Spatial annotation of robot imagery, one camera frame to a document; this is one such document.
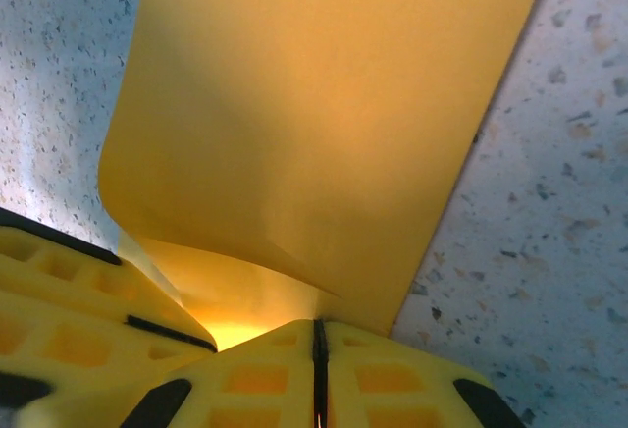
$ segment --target yellow paper sheet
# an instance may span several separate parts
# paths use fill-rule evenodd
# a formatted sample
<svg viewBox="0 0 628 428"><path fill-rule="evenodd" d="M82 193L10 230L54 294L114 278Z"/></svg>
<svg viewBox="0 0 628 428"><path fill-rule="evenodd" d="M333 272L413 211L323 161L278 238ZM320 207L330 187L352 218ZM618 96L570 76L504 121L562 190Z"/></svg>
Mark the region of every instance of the yellow paper sheet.
<svg viewBox="0 0 628 428"><path fill-rule="evenodd" d="M141 0L105 206L210 331L385 333L533 1Z"/></svg>

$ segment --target black slot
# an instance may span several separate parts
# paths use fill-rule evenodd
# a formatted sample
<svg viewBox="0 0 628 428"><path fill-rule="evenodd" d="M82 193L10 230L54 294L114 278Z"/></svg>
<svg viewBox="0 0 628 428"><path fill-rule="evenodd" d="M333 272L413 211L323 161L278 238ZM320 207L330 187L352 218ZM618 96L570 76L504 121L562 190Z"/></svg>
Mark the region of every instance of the black slot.
<svg viewBox="0 0 628 428"><path fill-rule="evenodd" d="M18 410L52 391L47 382L0 371L0 428L13 427Z"/></svg>
<svg viewBox="0 0 628 428"><path fill-rule="evenodd" d="M144 332L154 333L155 335L159 335L160 337L170 338L179 342L184 342L190 345L195 345L197 347L209 349L212 352L217 352L216 347L211 342L203 340L202 338L194 337L193 335L188 335L187 333L180 332L179 330L173 330L172 328L164 327L163 325L159 325L158 323L144 320L143 318L135 317L133 315L127 315L127 321L125 323L130 327L134 327L138 330L143 330Z"/></svg>
<svg viewBox="0 0 628 428"><path fill-rule="evenodd" d="M168 428L191 390L187 379L175 379L151 389L120 428Z"/></svg>
<svg viewBox="0 0 628 428"><path fill-rule="evenodd" d="M458 379L453 385L484 428L525 428L493 389L468 379Z"/></svg>
<svg viewBox="0 0 628 428"><path fill-rule="evenodd" d="M122 265L122 260L111 251L100 248L95 244L79 240L71 235L64 234L46 225L27 219L19 214L0 207L0 227L11 227L22 230L31 235L37 235L43 239L53 241L65 248L73 249L79 253L86 254L92 258L99 259L105 263Z"/></svg>
<svg viewBox="0 0 628 428"><path fill-rule="evenodd" d="M327 428L328 363L330 360L325 323L314 320L312 361L314 362L314 427Z"/></svg>

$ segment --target yellow plastic object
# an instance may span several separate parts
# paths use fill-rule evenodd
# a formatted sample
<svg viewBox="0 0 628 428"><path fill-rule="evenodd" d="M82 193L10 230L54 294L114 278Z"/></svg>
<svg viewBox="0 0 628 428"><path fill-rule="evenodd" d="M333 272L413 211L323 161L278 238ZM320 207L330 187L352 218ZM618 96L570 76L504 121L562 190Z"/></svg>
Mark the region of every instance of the yellow plastic object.
<svg viewBox="0 0 628 428"><path fill-rule="evenodd" d="M489 388L481 375L342 323L325 328L329 428L483 428L453 385L466 379Z"/></svg>
<svg viewBox="0 0 628 428"><path fill-rule="evenodd" d="M174 371L191 392L169 428L311 428L312 322L296 321Z"/></svg>
<svg viewBox="0 0 628 428"><path fill-rule="evenodd" d="M188 384L183 397L147 394L124 426L157 423L158 414L159 426L169 428L311 428L315 420L323 428L523 427L470 369L348 325L327 323L325 329L327 366L313 364L314 323L291 322L173 371L151 392ZM327 421L314 411L317 371L325 367ZM459 381L475 385L470 404L456 389ZM159 410L174 399L172 409Z"/></svg>
<svg viewBox="0 0 628 428"><path fill-rule="evenodd" d="M0 227L2 419L7 408L19 408L12 402L29 400L27 383L15 378L52 391L19 410L11 426L118 426L166 373L211 354L191 344L194 338L214 343L128 262L111 264Z"/></svg>
<svg viewBox="0 0 628 428"><path fill-rule="evenodd" d="M532 2L141 0L104 203L222 348L383 334Z"/></svg>

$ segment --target white speckled wall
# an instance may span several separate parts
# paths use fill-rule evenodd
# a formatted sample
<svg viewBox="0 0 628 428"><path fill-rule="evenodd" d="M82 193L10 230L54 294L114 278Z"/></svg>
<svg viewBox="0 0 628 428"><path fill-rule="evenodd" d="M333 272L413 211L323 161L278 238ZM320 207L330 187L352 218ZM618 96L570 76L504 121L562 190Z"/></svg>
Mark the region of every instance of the white speckled wall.
<svg viewBox="0 0 628 428"><path fill-rule="evenodd" d="M115 247L96 168L138 0L0 0L0 205ZM394 336L534 427L628 419L628 0L541 0Z"/></svg>

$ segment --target black rubber strip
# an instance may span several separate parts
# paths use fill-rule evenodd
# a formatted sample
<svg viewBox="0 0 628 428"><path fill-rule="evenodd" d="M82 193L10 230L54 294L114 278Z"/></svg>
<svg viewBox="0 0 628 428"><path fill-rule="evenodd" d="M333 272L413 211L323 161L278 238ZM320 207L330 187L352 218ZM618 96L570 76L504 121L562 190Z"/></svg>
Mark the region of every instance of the black rubber strip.
<svg viewBox="0 0 628 428"><path fill-rule="evenodd" d="M458 379L453 385L484 428L525 428L493 389L468 379Z"/></svg>
<svg viewBox="0 0 628 428"><path fill-rule="evenodd" d="M87 241L79 240L76 237L64 234L63 232L48 227L47 225L27 219L26 217L1 207L0 227L11 227L32 235L37 235L38 237L53 241L61 246L86 254L92 258L99 259L105 263L115 264L116 266L120 266L122 264L122 260L111 251L100 248L95 244L88 243Z"/></svg>
<svg viewBox="0 0 628 428"><path fill-rule="evenodd" d="M52 392L52 385L45 381L0 371L0 428L14 428L15 414L21 408Z"/></svg>
<svg viewBox="0 0 628 428"><path fill-rule="evenodd" d="M135 406L121 428L168 428L192 390L187 379L175 379L151 389Z"/></svg>
<svg viewBox="0 0 628 428"><path fill-rule="evenodd" d="M159 335L160 337L166 337L172 340L177 340L179 342L184 342L190 345L195 345L197 347L209 349L212 352L218 351L214 344L208 342L207 340L194 337L193 335L188 335L187 333L180 332L179 330L164 327L163 325L144 320L143 318L135 317L134 315L127 315L127 321L125 323L138 330L154 333L155 335Z"/></svg>
<svg viewBox="0 0 628 428"><path fill-rule="evenodd" d="M327 428L328 363L330 360L325 323L314 320L312 361L314 362L314 427Z"/></svg>

